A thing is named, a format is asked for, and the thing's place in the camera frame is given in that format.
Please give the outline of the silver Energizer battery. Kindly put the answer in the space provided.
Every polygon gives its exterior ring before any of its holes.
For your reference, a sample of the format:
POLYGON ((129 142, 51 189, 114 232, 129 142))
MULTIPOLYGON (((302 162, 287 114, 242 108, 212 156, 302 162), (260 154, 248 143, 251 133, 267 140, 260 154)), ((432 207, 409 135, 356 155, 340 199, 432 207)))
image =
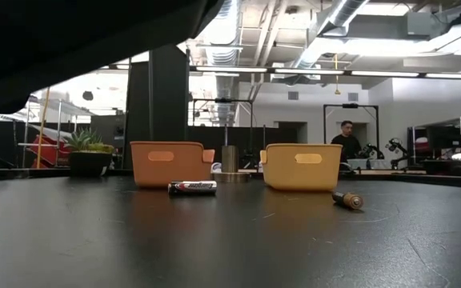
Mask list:
POLYGON ((217 182, 175 181, 168 185, 167 191, 170 196, 216 195, 217 182))

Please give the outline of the black copper Duracell battery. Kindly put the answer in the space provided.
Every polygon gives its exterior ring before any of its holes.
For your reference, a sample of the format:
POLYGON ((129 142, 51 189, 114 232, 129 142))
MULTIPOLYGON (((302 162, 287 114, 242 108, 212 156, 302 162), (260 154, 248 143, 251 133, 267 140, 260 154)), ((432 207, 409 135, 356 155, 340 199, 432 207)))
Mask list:
POLYGON ((335 204, 351 210, 360 210, 363 207, 363 198, 357 194, 335 191, 331 195, 335 204))

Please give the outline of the brass cylinder on round base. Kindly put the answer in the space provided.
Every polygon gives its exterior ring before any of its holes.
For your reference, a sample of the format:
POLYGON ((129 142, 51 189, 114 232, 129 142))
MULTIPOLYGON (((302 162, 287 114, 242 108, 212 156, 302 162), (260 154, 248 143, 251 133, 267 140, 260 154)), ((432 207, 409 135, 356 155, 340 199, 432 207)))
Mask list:
POLYGON ((248 182, 251 175, 239 172, 239 150, 237 146, 223 146, 221 153, 222 172, 212 174, 216 182, 244 183, 248 182))

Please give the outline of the orange plastic bin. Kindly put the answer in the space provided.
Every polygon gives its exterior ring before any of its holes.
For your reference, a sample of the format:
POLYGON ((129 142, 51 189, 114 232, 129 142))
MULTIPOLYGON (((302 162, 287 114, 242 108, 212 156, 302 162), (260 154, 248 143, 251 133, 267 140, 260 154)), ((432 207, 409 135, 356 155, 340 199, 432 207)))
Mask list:
POLYGON ((141 188, 166 188, 173 181, 210 180, 215 150, 199 142, 130 143, 134 182, 141 188))

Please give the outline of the yellow plastic bin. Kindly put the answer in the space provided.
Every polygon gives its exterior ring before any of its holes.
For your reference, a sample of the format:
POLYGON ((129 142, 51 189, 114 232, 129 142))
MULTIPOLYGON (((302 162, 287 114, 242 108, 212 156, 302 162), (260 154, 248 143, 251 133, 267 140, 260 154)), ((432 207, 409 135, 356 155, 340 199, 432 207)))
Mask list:
POLYGON ((264 182, 276 190, 331 191, 341 152, 339 144, 270 144, 260 151, 264 182))

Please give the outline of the person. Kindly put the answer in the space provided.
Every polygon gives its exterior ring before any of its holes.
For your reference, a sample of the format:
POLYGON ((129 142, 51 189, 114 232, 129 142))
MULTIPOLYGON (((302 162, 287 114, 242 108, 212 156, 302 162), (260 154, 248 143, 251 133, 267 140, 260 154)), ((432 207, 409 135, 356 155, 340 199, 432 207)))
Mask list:
POLYGON ((342 146, 340 162, 347 162, 348 159, 357 158, 361 151, 359 140, 352 134, 353 122, 345 120, 340 125, 341 134, 331 140, 331 144, 342 146))

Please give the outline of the succulent plant in black pot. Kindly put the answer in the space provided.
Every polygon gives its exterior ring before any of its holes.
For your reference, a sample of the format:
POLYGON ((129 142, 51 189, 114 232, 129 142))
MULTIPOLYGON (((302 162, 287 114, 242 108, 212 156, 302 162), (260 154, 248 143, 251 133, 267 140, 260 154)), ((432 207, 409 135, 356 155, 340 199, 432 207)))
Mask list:
POLYGON ((70 150, 70 176, 74 178, 102 177, 112 163, 114 147, 105 144, 97 131, 83 129, 66 136, 65 147, 70 150))

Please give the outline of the red cart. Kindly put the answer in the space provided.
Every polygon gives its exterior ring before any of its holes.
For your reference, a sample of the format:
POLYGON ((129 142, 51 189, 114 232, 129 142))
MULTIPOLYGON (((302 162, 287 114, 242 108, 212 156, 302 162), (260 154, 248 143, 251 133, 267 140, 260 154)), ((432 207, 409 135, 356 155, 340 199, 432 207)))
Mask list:
POLYGON ((32 143, 26 145, 26 152, 31 156, 31 168, 36 168, 38 164, 38 156, 40 156, 40 168, 55 168, 57 166, 69 166, 69 155, 72 149, 66 146, 66 143, 61 140, 59 148, 57 141, 45 134, 42 136, 41 154, 38 154, 39 135, 37 134, 32 143))

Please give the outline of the shelf with red bins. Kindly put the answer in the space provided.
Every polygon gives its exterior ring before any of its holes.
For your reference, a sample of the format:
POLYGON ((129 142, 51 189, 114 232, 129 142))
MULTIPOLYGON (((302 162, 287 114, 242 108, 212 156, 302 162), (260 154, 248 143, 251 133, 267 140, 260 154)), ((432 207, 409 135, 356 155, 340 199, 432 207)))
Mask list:
POLYGON ((451 156, 461 153, 461 116, 407 128, 408 167, 429 175, 454 176, 451 156))

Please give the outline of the grey ceiling air unit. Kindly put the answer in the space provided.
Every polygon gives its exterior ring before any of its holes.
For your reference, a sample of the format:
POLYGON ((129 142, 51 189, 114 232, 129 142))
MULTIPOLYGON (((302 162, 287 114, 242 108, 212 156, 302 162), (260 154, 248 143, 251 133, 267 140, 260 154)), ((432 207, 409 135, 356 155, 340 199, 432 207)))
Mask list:
POLYGON ((427 12, 408 12, 403 16, 403 35, 409 39, 431 39, 439 36, 441 23, 427 12))

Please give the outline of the black background rig frame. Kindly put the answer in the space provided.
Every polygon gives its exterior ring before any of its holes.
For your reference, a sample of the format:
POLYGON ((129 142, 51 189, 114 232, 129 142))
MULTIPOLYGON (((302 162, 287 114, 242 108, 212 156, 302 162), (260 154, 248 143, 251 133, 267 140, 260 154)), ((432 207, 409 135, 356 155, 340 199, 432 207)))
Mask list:
POLYGON ((359 158, 379 158, 379 106, 345 102, 323 105, 323 142, 330 144, 342 133, 343 121, 351 122, 351 134, 358 139, 359 158))
POLYGON ((195 98, 188 102, 189 139, 214 151, 214 161, 223 162, 225 149, 237 154, 239 169, 255 170, 255 112, 251 100, 195 98))

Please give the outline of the corrugated silver duct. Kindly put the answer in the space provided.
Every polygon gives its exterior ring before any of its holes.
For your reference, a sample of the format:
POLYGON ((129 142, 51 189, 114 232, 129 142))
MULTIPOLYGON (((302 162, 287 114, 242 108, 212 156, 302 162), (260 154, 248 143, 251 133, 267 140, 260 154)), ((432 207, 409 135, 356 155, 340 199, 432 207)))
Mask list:
MULTIPOLYGON (((217 48, 207 48, 207 63, 210 66, 236 66, 239 51, 239 15, 241 0, 223 0, 220 11, 208 25, 206 40, 217 48)), ((237 81, 230 76, 216 76, 216 98, 237 98, 237 81)), ((236 103, 214 103, 214 123, 219 126, 235 124, 236 103)))

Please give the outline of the silver ventilation duct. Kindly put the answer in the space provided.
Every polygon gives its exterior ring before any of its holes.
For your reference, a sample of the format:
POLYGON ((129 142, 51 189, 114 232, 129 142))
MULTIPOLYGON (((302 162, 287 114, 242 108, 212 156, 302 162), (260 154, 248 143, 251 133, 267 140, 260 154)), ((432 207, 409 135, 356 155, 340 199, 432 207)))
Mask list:
POLYGON ((333 0, 331 6, 318 12, 307 28, 307 44, 292 62, 291 68, 308 69, 329 52, 331 39, 345 37, 349 25, 370 0, 333 0))

